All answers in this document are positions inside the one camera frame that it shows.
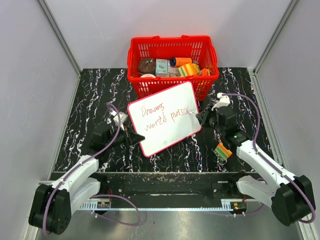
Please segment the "pink framed whiteboard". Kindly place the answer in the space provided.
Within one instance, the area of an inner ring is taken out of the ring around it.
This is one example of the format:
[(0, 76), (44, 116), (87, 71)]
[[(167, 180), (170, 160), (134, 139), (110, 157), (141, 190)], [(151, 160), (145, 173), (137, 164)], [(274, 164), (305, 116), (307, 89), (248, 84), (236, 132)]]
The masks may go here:
[(147, 158), (202, 129), (197, 118), (188, 114), (199, 112), (189, 81), (133, 101), (127, 111), (135, 132), (145, 137), (140, 147)]

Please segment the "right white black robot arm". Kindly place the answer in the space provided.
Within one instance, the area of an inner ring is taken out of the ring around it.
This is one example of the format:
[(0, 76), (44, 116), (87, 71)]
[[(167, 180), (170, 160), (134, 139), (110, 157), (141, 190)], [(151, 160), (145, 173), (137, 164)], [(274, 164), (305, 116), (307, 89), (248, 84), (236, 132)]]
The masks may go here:
[(298, 221), (311, 223), (315, 220), (311, 181), (305, 175), (296, 176), (261, 150), (255, 140), (240, 129), (230, 106), (209, 107), (195, 116), (201, 126), (220, 134), (221, 142), (214, 150), (219, 160), (226, 162), (231, 155), (236, 155), (262, 178), (257, 180), (247, 173), (237, 173), (227, 186), (231, 197), (252, 197), (269, 207), (276, 219), (287, 227)]

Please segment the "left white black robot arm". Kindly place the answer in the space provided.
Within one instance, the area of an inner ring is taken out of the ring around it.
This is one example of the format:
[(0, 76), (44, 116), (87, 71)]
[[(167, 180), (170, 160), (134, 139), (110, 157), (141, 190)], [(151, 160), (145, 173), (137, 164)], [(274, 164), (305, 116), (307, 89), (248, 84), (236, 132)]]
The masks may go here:
[(103, 215), (117, 198), (108, 185), (106, 176), (97, 171), (102, 166), (103, 154), (110, 148), (125, 144), (129, 147), (145, 140), (127, 126), (115, 132), (105, 125), (98, 126), (90, 136), (85, 155), (56, 181), (41, 183), (35, 190), (28, 224), (42, 229), (46, 234), (62, 234), (68, 227), (72, 215), (84, 204), (88, 209)]

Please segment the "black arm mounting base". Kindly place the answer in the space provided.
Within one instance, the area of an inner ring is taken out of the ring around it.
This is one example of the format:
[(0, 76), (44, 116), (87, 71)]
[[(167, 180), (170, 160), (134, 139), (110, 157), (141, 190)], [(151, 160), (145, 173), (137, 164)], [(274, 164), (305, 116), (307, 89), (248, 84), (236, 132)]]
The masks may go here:
[(102, 182), (100, 193), (123, 197), (196, 195), (210, 199), (243, 199), (233, 181), (236, 172), (106, 172), (91, 178)]

